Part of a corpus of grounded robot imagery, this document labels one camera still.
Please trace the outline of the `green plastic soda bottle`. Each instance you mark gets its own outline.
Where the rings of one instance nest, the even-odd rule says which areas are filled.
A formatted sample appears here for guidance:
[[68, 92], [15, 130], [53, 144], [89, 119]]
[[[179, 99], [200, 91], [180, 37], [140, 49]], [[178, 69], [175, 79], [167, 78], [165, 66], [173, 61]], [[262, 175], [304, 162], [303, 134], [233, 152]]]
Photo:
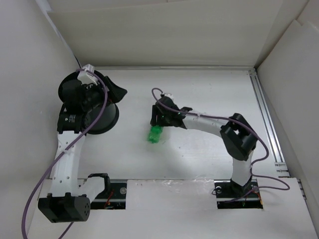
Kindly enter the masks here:
[[161, 134], [163, 132], [163, 127], [155, 125], [151, 126], [147, 141], [150, 143], [158, 143], [160, 141]]

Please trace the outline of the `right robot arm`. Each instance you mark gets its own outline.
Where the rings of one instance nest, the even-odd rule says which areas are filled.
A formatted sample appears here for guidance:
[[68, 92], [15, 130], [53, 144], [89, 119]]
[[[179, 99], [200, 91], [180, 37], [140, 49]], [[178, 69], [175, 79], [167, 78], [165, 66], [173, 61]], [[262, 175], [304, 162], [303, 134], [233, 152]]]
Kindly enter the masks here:
[[239, 197], [248, 191], [248, 185], [252, 180], [250, 167], [257, 138], [241, 114], [235, 113], [226, 119], [211, 118], [189, 107], [180, 109], [170, 96], [162, 94], [159, 101], [152, 105], [150, 124], [199, 130], [220, 137], [227, 153], [232, 157], [232, 196]]

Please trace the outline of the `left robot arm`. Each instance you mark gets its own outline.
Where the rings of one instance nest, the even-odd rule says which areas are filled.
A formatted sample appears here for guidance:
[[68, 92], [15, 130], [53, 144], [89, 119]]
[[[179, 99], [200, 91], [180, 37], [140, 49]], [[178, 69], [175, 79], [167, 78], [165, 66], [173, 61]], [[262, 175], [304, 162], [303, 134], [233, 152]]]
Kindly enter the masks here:
[[91, 203], [107, 197], [112, 189], [107, 173], [93, 173], [78, 184], [82, 146], [88, 134], [98, 135], [111, 130], [119, 119], [117, 103], [127, 90], [114, 84], [99, 72], [92, 83], [84, 84], [77, 73], [67, 76], [58, 88], [62, 101], [57, 132], [59, 159], [53, 167], [51, 188], [38, 200], [39, 210], [52, 223], [85, 222]]

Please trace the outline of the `black plastic bin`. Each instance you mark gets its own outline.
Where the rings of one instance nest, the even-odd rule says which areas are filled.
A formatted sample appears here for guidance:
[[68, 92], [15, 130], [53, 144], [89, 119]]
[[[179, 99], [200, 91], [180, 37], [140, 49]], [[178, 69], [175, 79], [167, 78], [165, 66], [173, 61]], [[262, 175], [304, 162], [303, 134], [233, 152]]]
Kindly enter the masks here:
[[[94, 73], [103, 81], [104, 75]], [[106, 107], [96, 107], [92, 110], [82, 109], [83, 83], [77, 79], [78, 72], [68, 75], [59, 85], [58, 96], [62, 101], [57, 123], [58, 133], [72, 131], [83, 132], [95, 119], [98, 121], [88, 131], [89, 134], [103, 134], [111, 130], [119, 119], [119, 109], [116, 104], [106, 103]]]

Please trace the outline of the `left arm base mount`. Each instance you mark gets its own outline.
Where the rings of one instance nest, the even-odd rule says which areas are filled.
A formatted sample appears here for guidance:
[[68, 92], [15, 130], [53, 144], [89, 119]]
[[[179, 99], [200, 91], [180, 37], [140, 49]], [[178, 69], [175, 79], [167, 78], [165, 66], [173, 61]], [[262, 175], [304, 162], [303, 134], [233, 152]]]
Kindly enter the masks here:
[[100, 193], [91, 203], [92, 210], [124, 210], [126, 208], [127, 181], [112, 181], [110, 192]]

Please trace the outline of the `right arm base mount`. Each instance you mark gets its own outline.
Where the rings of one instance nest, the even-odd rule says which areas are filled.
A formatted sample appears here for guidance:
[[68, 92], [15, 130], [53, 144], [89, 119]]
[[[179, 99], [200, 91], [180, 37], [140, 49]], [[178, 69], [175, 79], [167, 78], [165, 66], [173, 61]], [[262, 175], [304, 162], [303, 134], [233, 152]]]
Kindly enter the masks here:
[[257, 180], [244, 187], [237, 187], [230, 180], [217, 180], [211, 194], [216, 197], [218, 209], [263, 209], [257, 186]]

